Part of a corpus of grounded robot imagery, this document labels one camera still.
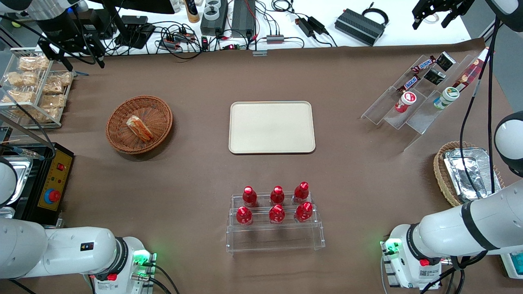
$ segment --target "brown tabletop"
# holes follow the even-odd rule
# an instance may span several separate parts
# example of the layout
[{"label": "brown tabletop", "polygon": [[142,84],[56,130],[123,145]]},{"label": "brown tabletop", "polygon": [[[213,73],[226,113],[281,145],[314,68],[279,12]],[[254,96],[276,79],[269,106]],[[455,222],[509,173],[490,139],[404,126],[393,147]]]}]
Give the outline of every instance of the brown tabletop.
[{"label": "brown tabletop", "polygon": [[[447,46],[275,50],[256,58],[249,51],[224,51],[189,62],[167,54],[129,56],[106,58],[105,69],[75,62],[75,69],[90,76],[74,82],[63,127],[49,131],[53,141],[76,155],[64,195],[66,225],[139,238],[158,253],[158,264],[182,294],[382,293],[379,241],[398,224],[450,208],[432,162],[443,144],[459,138],[472,88],[405,152],[413,131],[376,127],[360,116],[420,55],[446,50],[460,60],[483,47],[481,40],[472,40]],[[484,148],[486,93],[484,82],[465,131],[466,141]],[[105,125],[120,103],[138,95],[154,95],[170,105],[174,132],[149,154],[122,155],[106,141]],[[313,153],[229,152],[231,104],[264,100],[311,103]],[[509,113],[495,82],[494,127]],[[494,162],[506,184],[517,180],[497,153]],[[289,190],[303,180],[315,195],[326,248],[226,252],[231,194],[246,185]],[[21,282],[38,294],[90,293],[80,275]],[[467,269],[463,293],[521,293],[522,288],[523,281],[503,277],[498,257],[490,256]],[[23,293],[6,281],[0,289]]]}]

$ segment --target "yellow control panel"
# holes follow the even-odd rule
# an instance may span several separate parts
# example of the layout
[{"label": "yellow control panel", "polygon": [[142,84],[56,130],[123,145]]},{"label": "yellow control panel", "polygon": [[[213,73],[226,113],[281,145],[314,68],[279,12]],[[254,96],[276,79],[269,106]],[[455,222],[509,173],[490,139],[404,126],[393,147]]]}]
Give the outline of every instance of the yellow control panel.
[{"label": "yellow control panel", "polygon": [[38,199],[38,207],[53,211],[58,210],[65,187],[65,180],[69,176],[72,162],[72,157],[60,150],[56,150],[56,156],[51,162],[46,182]]}]

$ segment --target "foil tray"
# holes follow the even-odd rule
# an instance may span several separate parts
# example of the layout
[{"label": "foil tray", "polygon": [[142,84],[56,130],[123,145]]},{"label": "foil tray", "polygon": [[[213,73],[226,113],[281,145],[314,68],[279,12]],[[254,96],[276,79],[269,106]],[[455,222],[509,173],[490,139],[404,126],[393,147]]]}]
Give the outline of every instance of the foil tray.
[{"label": "foil tray", "polygon": [[[443,161],[454,185],[458,198],[463,202],[470,202],[488,197],[491,193],[490,164],[488,153],[483,148],[463,148],[465,166],[472,179],[474,191],[461,159],[460,149],[453,149],[443,153]],[[494,177],[495,191],[501,190],[497,176]]]}]

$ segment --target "acrylic display stand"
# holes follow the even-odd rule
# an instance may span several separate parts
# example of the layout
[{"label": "acrylic display stand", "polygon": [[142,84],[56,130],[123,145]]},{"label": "acrylic display stand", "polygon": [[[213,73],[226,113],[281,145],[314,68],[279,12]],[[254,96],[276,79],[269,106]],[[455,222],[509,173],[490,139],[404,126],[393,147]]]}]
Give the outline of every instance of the acrylic display stand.
[{"label": "acrylic display stand", "polygon": [[[428,59],[428,56],[422,55],[411,67],[417,66]],[[396,130],[399,130],[405,125],[414,129],[417,132],[416,137],[405,148],[407,149],[425,133],[443,111],[434,106],[434,99],[438,98],[445,88],[451,87],[474,59],[473,56],[467,55],[461,62],[456,61],[446,72],[437,64],[433,64],[422,70],[417,74],[421,80],[409,89],[410,92],[416,94],[416,102],[410,105],[405,112],[400,113],[394,108],[394,105],[401,98],[401,93],[398,92],[397,89],[414,76],[415,73],[411,70],[411,67],[409,67],[396,83],[389,87],[361,117],[368,118],[375,125],[384,120]],[[439,85],[435,85],[423,78],[431,68],[447,75]],[[469,85],[469,87],[474,87],[474,82]]]},{"label": "acrylic display stand", "polygon": [[297,205],[292,204],[292,191],[285,191],[283,208],[285,219],[281,224],[269,222],[270,193],[258,193],[258,207],[250,208],[253,213],[253,224],[240,225],[236,213],[244,206],[242,194],[233,194],[229,219],[227,221],[227,252],[276,251],[325,247],[323,224],[312,194],[307,201],[313,204],[312,217],[305,222],[296,222],[294,212]]}]

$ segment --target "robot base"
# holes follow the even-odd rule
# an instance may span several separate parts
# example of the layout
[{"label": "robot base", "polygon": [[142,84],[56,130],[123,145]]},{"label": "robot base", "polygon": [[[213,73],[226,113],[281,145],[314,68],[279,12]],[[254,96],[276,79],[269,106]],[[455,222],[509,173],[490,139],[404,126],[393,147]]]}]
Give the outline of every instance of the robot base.
[{"label": "robot base", "polygon": [[156,263],[156,253],[145,250],[142,242],[134,237],[124,237],[129,248],[128,258],[123,270],[114,281],[100,281],[93,278],[96,294],[152,294],[153,284],[131,279],[134,274],[148,274],[154,277],[154,267],[136,265],[135,262],[145,261]]},{"label": "robot base", "polygon": [[[381,243],[383,254],[389,250],[395,254],[384,256],[385,262],[390,259],[390,265],[399,284],[403,288],[425,288],[428,283],[441,274],[441,263],[433,266],[421,266],[407,246],[408,224],[400,224],[392,230],[389,239]],[[439,283],[430,290],[439,288]]]}]

